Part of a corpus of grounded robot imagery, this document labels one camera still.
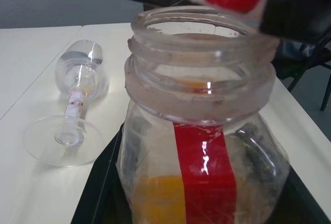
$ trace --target wine glass base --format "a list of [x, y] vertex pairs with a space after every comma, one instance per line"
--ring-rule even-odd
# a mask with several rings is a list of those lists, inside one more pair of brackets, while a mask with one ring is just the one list
[[80, 132], [78, 135], [72, 132], [59, 132], [54, 135], [54, 139], [61, 145], [76, 145], [79, 142], [83, 142], [84, 135]]
[[24, 145], [39, 161], [59, 167], [91, 162], [106, 147], [96, 127], [71, 116], [52, 116], [34, 122], [24, 133]]

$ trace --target gray wall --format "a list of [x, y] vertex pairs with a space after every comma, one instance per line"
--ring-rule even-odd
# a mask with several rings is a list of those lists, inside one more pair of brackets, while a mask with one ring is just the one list
[[130, 22], [141, 11], [127, 0], [0, 0], [0, 28]]

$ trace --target white table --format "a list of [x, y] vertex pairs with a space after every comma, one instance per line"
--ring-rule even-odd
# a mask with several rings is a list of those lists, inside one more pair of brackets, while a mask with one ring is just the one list
[[0, 118], [80, 29], [0, 29]]
[[[130, 52], [129, 24], [83, 27], [0, 120], [0, 223], [69, 224], [92, 164], [54, 168], [33, 159], [22, 145], [24, 128], [41, 117], [62, 114], [66, 101], [54, 84], [58, 57], [76, 40], [90, 39], [103, 48], [110, 89], [106, 98], [89, 106], [86, 120], [110, 141], [124, 121], [128, 96], [124, 62]], [[288, 152], [291, 164], [331, 218], [331, 144], [291, 94], [277, 80], [270, 103], [261, 111], [271, 131]]]

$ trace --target jar neck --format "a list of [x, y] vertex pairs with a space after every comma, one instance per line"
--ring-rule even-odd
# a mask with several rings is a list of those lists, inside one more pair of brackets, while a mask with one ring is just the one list
[[[178, 123], [223, 125], [247, 118], [267, 103], [277, 42], [210, 11], [205, 7], [153, 10], [133, 22], [126, 89], [142, 109]], [[223, 29], [217, 33], [216, 27]], [[164, 34], [171, 29], [173, 33]], [[237, 37], [221, 36], [222, 32]]]

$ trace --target chair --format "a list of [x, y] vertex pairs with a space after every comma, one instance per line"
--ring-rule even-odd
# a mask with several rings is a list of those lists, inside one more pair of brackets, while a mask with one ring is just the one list
[[[330, 41], [330, 37], [322, 39], [312, 48], [309, 55], [304, 52], [308, 48], [308, 45], [302, 44], [298, 49], [293, 43], [286, 41], [280, 43], [272, 64], [276, 70], [276, 75], [278, 78], [286, 79], [293, 77], [293, 81], [288, 87], [289, 92], [294, 89], [300, 78], [308, 69], [320, 65], [331, 70], [331, 66], [326, 64], [331, 61], [331, 51], [325, 47]], [[320, 108], [321, 111], [325, 110], [330, 93], [331, 75]]]

